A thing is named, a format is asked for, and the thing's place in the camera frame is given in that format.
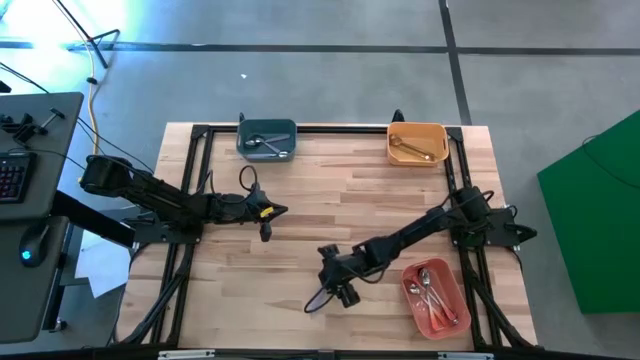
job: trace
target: butcher block tabletop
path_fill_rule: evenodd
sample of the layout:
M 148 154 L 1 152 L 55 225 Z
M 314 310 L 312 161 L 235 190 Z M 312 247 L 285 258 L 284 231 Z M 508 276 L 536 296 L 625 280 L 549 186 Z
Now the butcher block tabletop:
M 167 124 L 156 166 L 155 176 L 178 188 L 192 126 Z M 503 206 L 489 129 L 462 129 L 473 184 L 482 191 L 495 191 L 490 204 Z M 248 163 L 236 153 L 235 140 L 235 133 L 215 134 L 210 168 L 216 192 L 244 195 L 238 173 Z M 333 299 L 317 313 L 303 312 L 320 286 L 318 247 L 335 243 L 342 253 L 350 253 L 352 245 L 398 230 L 448 195 L 442 163 L 435 168 L 392 166 L 385 141 L 383 134 L 299 133 L 293 161 L 253 164 L 262 190 L 289 211 L 273 220 L 273 235 L 267 243 L 260 241 L 257 224 L 205 225 L 191 269 L 181 348 L 473 349 L 471 330 L 438 341 L 423 337 L 401 290 L 404 268 L 440 257 L 449 263 L 464 291 L 458 253 L 448 231 L 403 251 L 380 283 L 354 279 L 361 297 L 358 305 L 345 309 Z M 196 190 L 203 147 L 198 148 L 190 192 Z M 455 147 L 451 151 L 457 159 Z M 458 162 L 453 163 L 459 175 Z M 136 258 L 121 305 L 120 338 L 133 331 L 157 298 L 167 248 L 151 244 Z M 496 302 L 522 336 L 536 343 L 516 257 L 492 247 L 487 247 L 486 256 Z M 490 341 L 486 312 L 479 299 L 478 304 L 482 332 Z M 172 302 L 164 336 L 173 310 Z

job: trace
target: green board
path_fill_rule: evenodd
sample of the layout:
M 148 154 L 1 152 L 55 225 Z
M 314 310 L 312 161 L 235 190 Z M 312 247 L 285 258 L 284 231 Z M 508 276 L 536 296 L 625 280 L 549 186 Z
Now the green board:
M 580 310 L 640 312 L 640 111 L 538 181 Z

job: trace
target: black desk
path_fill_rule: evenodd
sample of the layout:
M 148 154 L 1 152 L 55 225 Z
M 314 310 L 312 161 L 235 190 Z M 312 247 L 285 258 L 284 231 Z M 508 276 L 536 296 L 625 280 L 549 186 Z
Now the black desk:
M 27 143 L 38 157 L 25 201 L 0 205 L 0 343 L 31 341 L 41 328 L 54 329 L 64 292 L 60 260 L 65 256 L 60 255 L 68 246 L 69 223 L 124 246 L 133 244 L 133 230 L 57 191 L 65 159 L 37 151 L 67 154 L 83 98 L 81 93 L 0 97 L 0 113 L 12 116 L 15 122 L 26 112 L 34 123 L 42 124 L 51 107 L 65 114 L 64 120 L 56 119 L 47 127 L 46 136 L 35 135 Z M 10 134 L 0 131 L 0 152 L 18 147 Z M 48 234 L 46 260 L 37 268 L 26 268 L 18 257 L 22 233 L 49 215 L 54 226 Z

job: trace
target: gray floor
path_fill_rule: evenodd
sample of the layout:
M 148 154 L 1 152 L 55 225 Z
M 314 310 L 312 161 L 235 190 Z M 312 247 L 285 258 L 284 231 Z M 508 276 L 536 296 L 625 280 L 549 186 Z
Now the gray floor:
M 73 40 L 55 9 L 34 27 L 18 0 L 0 36 Z M 119 27 L 121 40 L 221 44 L 444 45 L 436 0 L 67 0 L 91 31 Z M 450 0 L 459 46 L 634 47 L 633 0 Z M 106 53 L 112 68 L 95 101 L 100 132 L 154 164 L 168 121 L 291 117 L 299 122 L 386 123 L 395 108 L 410 120 L 460 124 L 446 55 L 318 53 Z M 0 50 L 0 60 L 51 91 L 86 93 L 83 53 Z M 461 56 L 471 118 L 492 133 L 506 198 L 518 220 L 538 229 L 523 246 L 524 275 L 540 344 L 553 350 L 640 358 L 640 315 L 584 316 L 541 197 L 536 173 L 640 107 L 640 57 Z M 96 75 L 102 78 L 103 71 Z M 8 74 L 15 93 L 35 92 Z M 84 118 L 88 119 L 86 109 Z M 78 131 L 70 156 L 90 151 Z M 61 189 L 97 209 L 126 206 L 83 193 L 67 164 Z M 42 334 L 0 353 L 101 346 L 118 293 L 65 296 L 63 334 Z M 89 334 L 90 324 L 98 329 Z

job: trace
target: yellow label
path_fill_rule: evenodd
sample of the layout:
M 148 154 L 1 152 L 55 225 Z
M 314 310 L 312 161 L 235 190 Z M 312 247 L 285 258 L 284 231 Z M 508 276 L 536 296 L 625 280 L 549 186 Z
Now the yellow label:
M 269 206 L 268 208 L 262 210 L 262 212 L 260 213 L 260 217 L 266 217 L 267 215 L 271 214 L 273 212 L 273 206 Z

